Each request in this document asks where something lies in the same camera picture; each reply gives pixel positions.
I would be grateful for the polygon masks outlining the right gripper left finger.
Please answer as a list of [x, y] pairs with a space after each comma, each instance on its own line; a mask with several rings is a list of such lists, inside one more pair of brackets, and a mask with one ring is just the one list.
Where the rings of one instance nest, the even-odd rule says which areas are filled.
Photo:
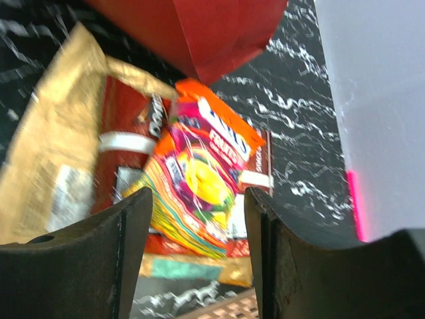
[[87, 219], [1, 246], [2, 318], [128, 318], [152, 216], [144, 187]]

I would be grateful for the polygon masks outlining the colourful fruit candy bag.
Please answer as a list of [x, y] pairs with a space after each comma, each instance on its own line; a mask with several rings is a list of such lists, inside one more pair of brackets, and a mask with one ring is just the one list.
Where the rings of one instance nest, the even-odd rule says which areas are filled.
[[265, 141], [198, 80], [180, 80], [175, 89], [167, 129], [122, 195], [150, 188], [151, 227], [198, 255], [221, 259], [240, 176]]

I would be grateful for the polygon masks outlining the red paper bag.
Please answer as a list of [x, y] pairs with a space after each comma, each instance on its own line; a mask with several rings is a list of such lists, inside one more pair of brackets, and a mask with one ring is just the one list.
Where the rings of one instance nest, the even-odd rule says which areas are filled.
[[188, 77], [212, 84], [261, 54], [282, 0], [91, 0], [89, 5]]

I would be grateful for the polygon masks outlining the gold snack bag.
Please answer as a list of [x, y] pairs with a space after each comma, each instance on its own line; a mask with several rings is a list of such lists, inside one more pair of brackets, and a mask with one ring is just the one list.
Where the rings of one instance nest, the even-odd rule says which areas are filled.
[[[72, 29], [33, 93], [1, 170], [1, 240], [53, 232], [93, 214], [95, 169], [106, 83], [117, 78], [143, 95], [173, 99], [174, 86], [104, 54], [82, 24]], [[207, 278], [250, 286], [247, 243], [230, 240], [230, 223], [243, 218], [238, 193], [224, 258], [214, 259], [159, 234], [147, 240], [140, 273], [163, 278]]]

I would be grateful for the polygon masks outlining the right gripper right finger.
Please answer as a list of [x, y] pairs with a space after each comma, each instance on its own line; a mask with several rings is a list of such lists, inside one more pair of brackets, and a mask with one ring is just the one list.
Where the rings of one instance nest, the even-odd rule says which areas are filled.
[[249, 187], [244, 214], [261, 318], [423, 318], [424, 230], [364, 243]]

